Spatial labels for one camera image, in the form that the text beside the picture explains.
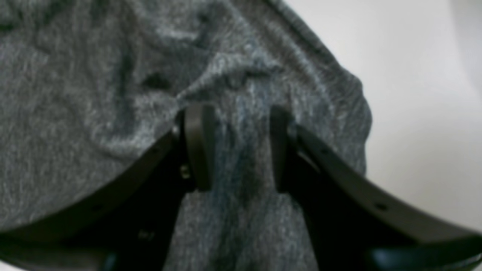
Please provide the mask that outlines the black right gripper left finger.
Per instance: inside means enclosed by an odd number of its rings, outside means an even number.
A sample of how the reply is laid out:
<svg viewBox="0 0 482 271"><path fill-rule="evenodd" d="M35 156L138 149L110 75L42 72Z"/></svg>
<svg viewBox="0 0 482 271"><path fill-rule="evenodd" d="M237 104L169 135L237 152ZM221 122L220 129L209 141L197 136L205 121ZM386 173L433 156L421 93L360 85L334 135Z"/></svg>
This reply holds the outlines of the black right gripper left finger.
<svg viewBox="0 0 482 271"><path fill-rule="evenodd" d="M193 104L115 180L29 225L1 233L1 260L26 271L159 271L187 193L211 189L214 106Z"/></svg>

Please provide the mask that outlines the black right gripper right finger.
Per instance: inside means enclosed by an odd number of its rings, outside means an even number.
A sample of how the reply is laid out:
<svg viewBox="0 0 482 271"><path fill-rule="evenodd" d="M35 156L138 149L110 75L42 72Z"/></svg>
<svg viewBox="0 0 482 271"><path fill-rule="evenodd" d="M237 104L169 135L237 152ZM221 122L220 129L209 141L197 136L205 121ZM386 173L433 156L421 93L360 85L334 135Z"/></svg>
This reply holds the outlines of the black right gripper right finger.
<svg viewBox="0 0 482 271"><path fill-rule="evenodd" d="M270 109L279 193L301 207L320 271L472 271L481 233L413 207L354 171L280 106Z"/></svg>

